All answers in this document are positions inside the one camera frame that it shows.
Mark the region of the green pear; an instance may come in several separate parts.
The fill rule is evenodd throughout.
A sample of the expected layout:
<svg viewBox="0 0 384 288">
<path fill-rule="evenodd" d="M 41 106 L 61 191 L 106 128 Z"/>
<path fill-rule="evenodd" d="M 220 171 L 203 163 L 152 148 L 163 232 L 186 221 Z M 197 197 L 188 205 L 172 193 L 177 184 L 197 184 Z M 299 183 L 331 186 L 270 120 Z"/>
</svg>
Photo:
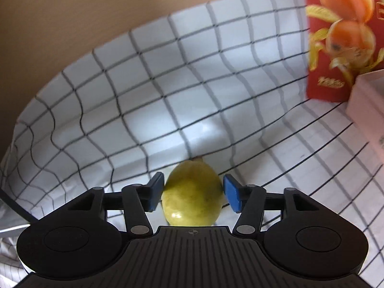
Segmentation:
<svg viewBox="0 0 384 288">
<path fill-rule="evenodd" d="M 163 213 L 171 226 L 212 226 L 224 201 L 220 177 L 202 159 L 180 163 L 162 193 Z"/>
</svg>

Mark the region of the white black grid tablecloth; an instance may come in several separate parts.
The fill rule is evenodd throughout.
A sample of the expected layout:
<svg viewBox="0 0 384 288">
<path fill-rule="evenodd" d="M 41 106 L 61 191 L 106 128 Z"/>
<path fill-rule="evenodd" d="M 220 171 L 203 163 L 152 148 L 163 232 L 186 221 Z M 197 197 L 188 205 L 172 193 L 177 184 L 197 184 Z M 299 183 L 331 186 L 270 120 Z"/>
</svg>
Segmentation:
<svg viewBox="0 0 384 288">
<path fill-rule="evenodd" d="M 306 98 L 305 0 L 217 0 L 95 48 L 30 101 L 1 188 L 41 218 L 201 157 L 218 174 L 295 187 L 361 229 L 383 286 L 383 164 L 341 103 Z"/>
</svg>

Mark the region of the red fruit print bag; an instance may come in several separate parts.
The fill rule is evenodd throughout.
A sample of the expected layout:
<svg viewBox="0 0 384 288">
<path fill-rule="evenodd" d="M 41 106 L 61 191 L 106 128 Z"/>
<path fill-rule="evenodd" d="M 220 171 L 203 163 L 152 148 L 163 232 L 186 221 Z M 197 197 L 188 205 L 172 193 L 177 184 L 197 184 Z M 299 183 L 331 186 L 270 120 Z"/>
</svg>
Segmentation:
<svg viewBox="0 0 384 288">
<path fill-rule="evenodd" d="M 306 95 L 346 102 L 358 75 L 383 69 L 383 0 L 306 0 Z"/>
</svg>

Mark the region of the pink gift box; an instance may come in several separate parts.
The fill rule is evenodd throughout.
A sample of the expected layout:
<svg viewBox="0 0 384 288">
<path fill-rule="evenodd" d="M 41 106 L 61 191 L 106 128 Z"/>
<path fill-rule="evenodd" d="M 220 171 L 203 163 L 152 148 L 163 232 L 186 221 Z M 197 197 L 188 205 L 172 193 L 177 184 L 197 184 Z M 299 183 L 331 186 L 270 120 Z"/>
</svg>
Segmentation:
<svg viewBox="0 0 384 288">
<path fill-rule="evenodd" d="M 357 77 L 346 108 L 347 115 L 383 162 L 383 70 Z"/>
</svg>

